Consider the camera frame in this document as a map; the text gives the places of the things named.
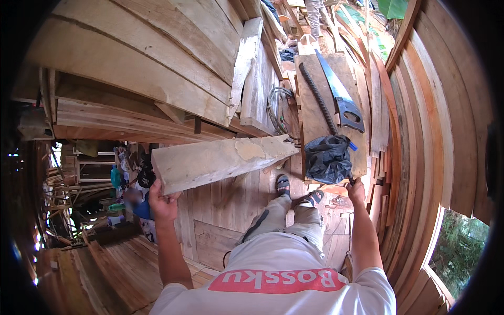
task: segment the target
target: foot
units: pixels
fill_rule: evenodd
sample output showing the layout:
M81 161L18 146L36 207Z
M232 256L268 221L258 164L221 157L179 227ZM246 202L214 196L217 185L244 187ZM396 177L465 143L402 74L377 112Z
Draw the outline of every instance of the foot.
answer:
M289 178L286 175L280 175L277 179L277 193L280 197L281 195L287 195L290 197L290 183Z
M313 191L304 197L303 202L309 202L312 206L316 206L324 197L324 192L320 190Z

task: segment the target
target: plastic bag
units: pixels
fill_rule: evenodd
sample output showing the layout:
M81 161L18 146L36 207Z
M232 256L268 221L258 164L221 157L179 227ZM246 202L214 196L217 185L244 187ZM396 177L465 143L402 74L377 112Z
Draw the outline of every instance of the plastic bag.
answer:
M325 184L336 184L348 177L352 162L346 136L326 136L304 146L306 177Z

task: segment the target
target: hand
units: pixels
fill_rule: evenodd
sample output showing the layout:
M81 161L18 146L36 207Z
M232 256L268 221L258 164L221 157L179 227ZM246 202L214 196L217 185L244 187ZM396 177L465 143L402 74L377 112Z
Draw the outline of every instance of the hand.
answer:
M364 190L364 184L362 183L362 180L360 180L360 177L358 177L355 180L355 184L353 186L348 184L347 190L348 190L348 198L350 198L350 200L353 203L363 202L364 199L366 199L366 192Z
M156 179L149 189L149 206L154 211L156 221L174 221L177 218L177 198L182 192L163 196L161 194L161 180Z

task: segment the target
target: white t-shirt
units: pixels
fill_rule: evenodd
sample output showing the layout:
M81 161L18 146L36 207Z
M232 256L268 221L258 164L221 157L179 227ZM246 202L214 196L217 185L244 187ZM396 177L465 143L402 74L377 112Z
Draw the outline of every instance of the white t-shirt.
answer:
M150 312L202 313L395 314L396 298L382 269L367 268L348 284L304 239L271 232L237 246L205 286L168 284Z

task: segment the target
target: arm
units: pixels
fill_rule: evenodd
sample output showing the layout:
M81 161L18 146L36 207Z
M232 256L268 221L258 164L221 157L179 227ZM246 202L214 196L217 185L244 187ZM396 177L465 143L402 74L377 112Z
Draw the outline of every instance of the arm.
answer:
M355 180L355 185L347 186L348 197L354 208L352 231L352 268L354 277L368 267L383 269L382 257L378 236L364 206L364 184L360 178Z
M176 282L187 289L193 289L191 273L182 257L182 250L175 234L174 221L177 218L176 199L178 196L180 193L162 196L159 179L154 182L149 192L149 205L154 212L156 222L159 276L164 286Z

